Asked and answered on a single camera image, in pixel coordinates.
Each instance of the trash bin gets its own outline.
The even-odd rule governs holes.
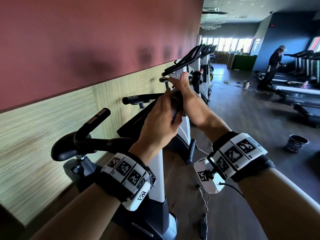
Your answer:
[[[287,145],[285,146],[291,152],[299,152],[300,149],[304,148],[309,141],[306,138],[297,135],[290,135]]]

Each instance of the wooden floor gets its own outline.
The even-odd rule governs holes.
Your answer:
[[[297,113],[291,106],[277,103],[277,95],[236,87],[236,82],[252,80],[250,72],[228,71],[225,65],[215,65],[214,74],[210,108],[233,130],[250,134],[269,152],[268,156],[279,171],[320,203],[320,130],[292,119]],[[283,149],[291,134],[303,136],[310,141],[298,154]],[[200,149],[210,152],[211,143],[201,131],[192,128],[191,137],[197,140]],[[203,156],[200,151],[194,153],[195,160]],[[195,187],[199,182],[193,166],[184,165],[170,151],[163,152],[163,163],[166,197],[170,210],[178,219],[177,239],[199,239],[199,225],[205,214],[205,205]],[[227,183],[236,186],[232,181]],[[28,239],[77,194],[75,187],[71,186],[24,231],[13,225],[10,229],[12,232],[2,238],[0,228],[0,239]],[[235,190],[225,187],[220,193],[210,195],[208,208],[208,239],[266,239],[245,199]],[[101,239],[134,238],[111,222]]]

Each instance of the red wall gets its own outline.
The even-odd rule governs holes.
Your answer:
[[[163,64],[203,0],[0,0],[0,111]]]

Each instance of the man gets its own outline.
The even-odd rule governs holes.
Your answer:
[[[272,81],[272,79],[275,77],[277,69],[280,65],[283,65],[281,63],[282,60],[282,54],[285,52],[286,47],[284,45],[280,45],[279,48],[277,48],[274,53],[271,55],[268,63],[268,68],[266,71],[265,77],[260,81],[258,88],[261,90],[268,89],[268,85]]]
[[[190,120],[212,143],[221,141],[222,137],[232,131],[191,90],[187,72],[182,73],[180,79],[170,77],[169,81],[181,91],[183,108]],[[129,152],[148,165],[177,134],[181,121],[181,113],[172,121],[171,93],[167,89],[158,98],[144,122],[138,141]],[[244,174],[250,173],[252,163],[255,164],[254,168],[258,170],[254,174],[239,181],[231,178],[238,183],[267,237],[319,239],[320,205],[278,170],[257,165],[257,160],[243,168]],[[120,203],[118,198],[107,194],[94,183],[44,225],[31,240],[99,240]]]

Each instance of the ceiling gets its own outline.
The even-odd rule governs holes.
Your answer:
[[[202,15],[202,23],[260,22],[270,12],[318,11],[320,0],[204,0],[203,7],[218,7],[225,15]],[[236,16],[251,15],[249,18]]]

